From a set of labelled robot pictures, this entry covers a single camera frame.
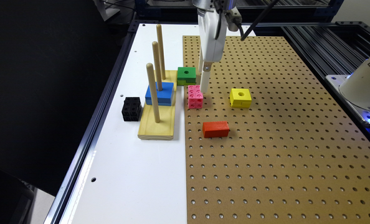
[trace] cable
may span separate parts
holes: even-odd
[[[222,14],[222,5],[220,0],[214,1],[214,7],[216,8],[216,12],[218,13],[218,24],[216,29],[216,35],[214,36],[214,40],[218,39],[218,36],[220,36],[221,31],[221,14]]]
[[[129,1],[129,0],[118,0],[118,1],[113,2],[113,4],[116,4],[116,3],[118,3],[118,2],[123,2],[123,1]],[[108,7],[106,7],[105,9],[108,9],[108,8],[110,8],[110,7],[114,6],[113,4],[110,4],[110,5],[109,5]]]
[[[221,31],[221,13],[218,13],[218,24],[216,29],[216,35],[214,36],[214,40],[218,39],[218,36],[220,36]]]
[[[255,26],[257,26],[257,24],[259,22],[261,22],[261,20],[271,11],[271,9],[273,8],[274,5],[276,5],[276,3],[279,2],[279,0],[273,0],[265,9],[264,11],[261,12],[261,14],[256,18],[256,20],[254,20],[253,24],[247,29],[247,31],[244,33],[244,35],[242,35],[242,38],[240,38],[240,41],[243,41],[246,39],[246,37],[253,31],[253,29],[255,28]]]
[[[242,37],[243,36],[243,28],[242,28],[242,24],[237,24],[236,25],[238,28],[239,28],[239,32],[240,32],[240,36]]]
[[[106,2],[106,1],[101,1],[101,2],[104,2],[104,3],[107,3],[107,4],[111,4],[111,5],[115,5],[115,6],[124,7],[124,8],[127,8],[127,9],[132,9],[132,10],[134,10],[136,12],[136,10],[134,8],[131,8],[131,7],[128,7],[128,6],[117,5],[117,4]]]

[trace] stacked blocks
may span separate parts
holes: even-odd
[[[252,96],[249,89],[236,89],[230,90],[230,106],[233,108],[249,108],[252,104]]]
[[[139,97],[126,97],[121,110],[124,121],[139,121],[141,119],[141,110],[142,106]]]
[[[195,67],[178,67],[177,85],[195,85],[196,68]]]
[[[159,106],[172,106],[173,105],[173,96],[174,96],[174,83],[162,82],[163,90],[158,92],[158,104]],[[150,95],[150,86],[145,94],[145,101],[147,105],[152,105],[152,97]]]
[[[199,85],[187,86],[187,107],[189,109],[203,107],[203,93],[200,92]]]
[[[203,136],[205,138],[227,137],[229,126],[226,121],[203,122]]]

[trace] blue block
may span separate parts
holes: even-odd
[[[160,106],[171,106],[173,103],[173,96],[174,96],[174,83],[162,82],[161,84],[162,84],[163,90],[157,91],[158,104]],[[152,105],[152,97],[150,95],[149,86],[145,94],[145,101],[147,105]]]

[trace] wooden base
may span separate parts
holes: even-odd
[[[160,122],[154,121],[152,105],[144,105],[138,138],[144,140],[172,140],[174,137],[175,102],[177,91],[177,71],[166,71],[163,82],[174,83],[172,106],[159,106]]]

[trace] green block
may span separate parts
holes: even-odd
[[[187,83],[196,82],[196,68],[195,67],[178,67],[177,81],[185,80]]]
[[[184,86],[186,86],[186,85],[196,85],[196,83],[188,83],[188,82],[186,82],[186,80],[177,80],[177,86],[179,86],[179,85],[184,85]]]

